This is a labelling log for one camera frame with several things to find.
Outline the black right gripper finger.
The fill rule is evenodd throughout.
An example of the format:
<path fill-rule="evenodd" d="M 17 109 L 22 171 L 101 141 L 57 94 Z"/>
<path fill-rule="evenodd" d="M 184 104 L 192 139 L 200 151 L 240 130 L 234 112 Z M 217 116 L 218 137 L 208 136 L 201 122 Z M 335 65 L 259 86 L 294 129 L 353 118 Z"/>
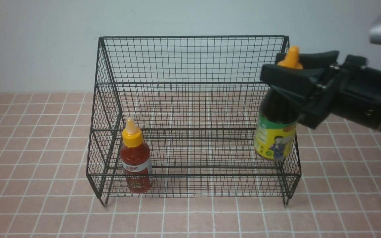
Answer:
<path fill-rule="evenodd" d="M 339 54 L 337 50 L 302 54 L 298 50 L 289 50 L 287 53 L 277 54 L 275 70 L 322 69 L 337 62 Z"/>
<path fill-rule="evenodd" d="M 266 64 L 261 71 L 261 80 L 295 107 L 326 107 L 326 96 L 320 83 L 326 72 L 326 64 L 308 66 L 308 69 L 291 69 Z"/>

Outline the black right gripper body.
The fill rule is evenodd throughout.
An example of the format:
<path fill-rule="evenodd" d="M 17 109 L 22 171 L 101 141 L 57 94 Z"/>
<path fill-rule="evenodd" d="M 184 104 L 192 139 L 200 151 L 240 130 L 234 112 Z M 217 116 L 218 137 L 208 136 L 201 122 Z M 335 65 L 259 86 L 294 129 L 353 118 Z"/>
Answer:
<path fill-rule="evenodd" d="M 373 130 L 381 130 L 381 70 L 367 66 L 366 58 L 348 55 L 331 65 L 320 83 L 326 107 L 301 107 L 298 123 L 315 129 L 333 114 Z"/>

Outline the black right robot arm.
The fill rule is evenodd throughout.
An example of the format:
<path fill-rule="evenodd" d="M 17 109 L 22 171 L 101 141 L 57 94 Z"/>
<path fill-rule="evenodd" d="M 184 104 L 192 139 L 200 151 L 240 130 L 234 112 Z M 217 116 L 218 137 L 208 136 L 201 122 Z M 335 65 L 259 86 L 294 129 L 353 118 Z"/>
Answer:
<path fill-rule="evenodd" d="M 342 64 L 338 56 L 337 50 L 299 54 L 291 47 L 277 59 L 298 59 L 304 68 L 265 64 L 261 80 L 290 103 L 307 128 L 316 129 L 334 114 L 381 132 L 381 70 L 368 67 L 363 56 L 347 55 Z"/>

